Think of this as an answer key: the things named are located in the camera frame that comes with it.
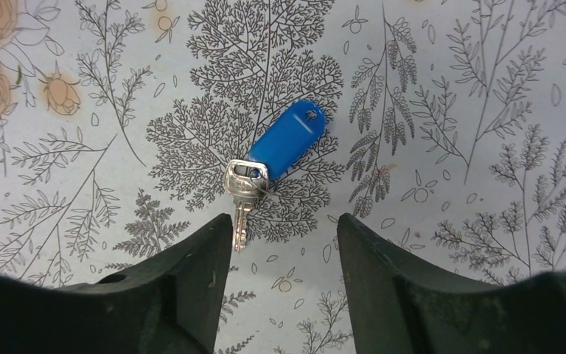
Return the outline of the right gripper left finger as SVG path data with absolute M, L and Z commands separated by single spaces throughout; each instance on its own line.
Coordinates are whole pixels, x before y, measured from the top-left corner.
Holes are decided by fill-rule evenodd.
M 65 288 L 61 353 L 212 353 L 231 258 L 231 216 L 94 284 Z

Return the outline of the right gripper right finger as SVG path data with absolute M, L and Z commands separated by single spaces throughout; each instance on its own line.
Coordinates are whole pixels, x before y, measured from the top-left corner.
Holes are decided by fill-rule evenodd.
M 433 265 L 349 213 L 337 237 L 357 353 L 528 353 L 507 287 Z

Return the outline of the blue tagged key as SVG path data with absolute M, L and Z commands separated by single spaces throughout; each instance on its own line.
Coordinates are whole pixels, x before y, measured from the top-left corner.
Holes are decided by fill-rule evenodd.
M 293 103 L 252 144 L 246 159 L 232 159 L 226 165 L 223 189 L 233 198 L 232 249 L 241 251 L 248 237 L 248 214 L 269 184 L 281 177 L 326 129 L 326 114 L 317 103 Z

